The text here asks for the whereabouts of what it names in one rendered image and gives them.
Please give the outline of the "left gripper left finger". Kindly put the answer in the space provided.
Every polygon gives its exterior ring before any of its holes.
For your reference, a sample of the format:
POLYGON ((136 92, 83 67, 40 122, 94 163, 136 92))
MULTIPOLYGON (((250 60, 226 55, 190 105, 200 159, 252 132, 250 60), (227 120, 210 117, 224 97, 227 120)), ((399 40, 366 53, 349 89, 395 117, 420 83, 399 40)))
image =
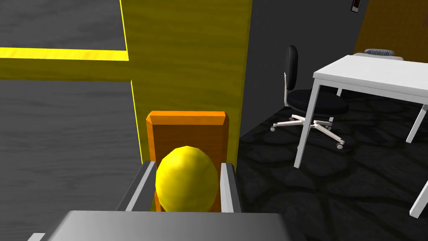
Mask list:
POLYGON ((155 193, 156 162, 144 162, 117 211, 150 211, 155 193))

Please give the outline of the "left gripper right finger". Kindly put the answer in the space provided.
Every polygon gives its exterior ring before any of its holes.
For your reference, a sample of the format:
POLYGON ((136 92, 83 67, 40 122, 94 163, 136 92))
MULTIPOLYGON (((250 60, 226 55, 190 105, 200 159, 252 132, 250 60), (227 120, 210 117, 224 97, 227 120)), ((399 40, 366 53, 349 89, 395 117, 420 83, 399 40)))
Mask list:
POLYGON ((231 163, 221 164, 220 198, 222 213, 241 213, 242 205, 236 184, 236 174, 231 163))

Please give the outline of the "yellow door knob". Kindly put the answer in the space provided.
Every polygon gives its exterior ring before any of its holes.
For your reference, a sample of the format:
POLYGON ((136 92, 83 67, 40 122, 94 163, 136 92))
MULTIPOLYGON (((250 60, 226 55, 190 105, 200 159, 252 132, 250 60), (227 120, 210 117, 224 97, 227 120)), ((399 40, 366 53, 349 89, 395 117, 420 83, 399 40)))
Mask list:
POLYGON ((220 212, 229 119, 223 111, 152 111, 146 119, 156 162, 156 210, 220 212))

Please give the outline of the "black office chair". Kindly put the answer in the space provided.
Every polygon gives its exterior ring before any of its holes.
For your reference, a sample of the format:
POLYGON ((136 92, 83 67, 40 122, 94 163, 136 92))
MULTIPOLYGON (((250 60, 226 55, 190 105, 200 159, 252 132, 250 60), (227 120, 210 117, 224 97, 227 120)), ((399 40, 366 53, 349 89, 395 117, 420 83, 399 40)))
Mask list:
MULTIPOLYGON (((306 114, 312 90, 295 90, 298 75, 298 50, 294 45, 288 46, 284 68, 284 105, 291 109, 306 114)), ((337 141, 337 149, 342 149, 345 141, 331 132, 334 117, 344 115, 349 110, 347 104, 338 94, 326 91, 318 91, 314 117, 326 117, 328 121, 314 120, 311 128, 315 128, 325 135, 337 141)))

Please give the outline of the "yellow and grey door leaf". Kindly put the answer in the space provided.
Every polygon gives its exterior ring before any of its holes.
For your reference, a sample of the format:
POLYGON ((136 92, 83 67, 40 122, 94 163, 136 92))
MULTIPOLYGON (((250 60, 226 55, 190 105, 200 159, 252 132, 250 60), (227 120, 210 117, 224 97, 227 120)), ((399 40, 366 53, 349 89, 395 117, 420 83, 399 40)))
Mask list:
POLYGON ((0 79, 132 88, 154 110, 224 111, 237 162, 252 0, 0 0, 0 79))

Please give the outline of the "white table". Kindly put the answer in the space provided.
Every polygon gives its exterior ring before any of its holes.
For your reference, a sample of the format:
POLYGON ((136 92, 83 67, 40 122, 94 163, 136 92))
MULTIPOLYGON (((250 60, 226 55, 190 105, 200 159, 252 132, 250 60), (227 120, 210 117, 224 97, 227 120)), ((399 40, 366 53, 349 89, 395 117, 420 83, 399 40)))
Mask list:
POLYGON ((314 83, 294 163, 299 168, 321 86, 420 103, 422 108, 406 139, 411 143, 428 112, 428 64, 347 55, 314 72, 314 83))

